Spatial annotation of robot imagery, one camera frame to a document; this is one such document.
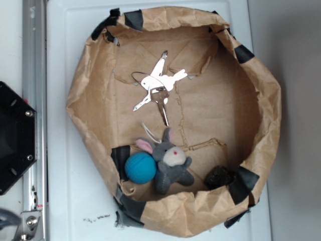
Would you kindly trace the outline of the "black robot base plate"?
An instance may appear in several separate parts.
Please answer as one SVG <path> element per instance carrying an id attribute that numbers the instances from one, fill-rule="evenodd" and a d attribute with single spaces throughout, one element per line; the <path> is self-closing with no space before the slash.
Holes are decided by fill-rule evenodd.
<path id="1" fill-rule="evenodd" d="M 36 161 L 36 111 L 1 82 L 1 195 Z"/>

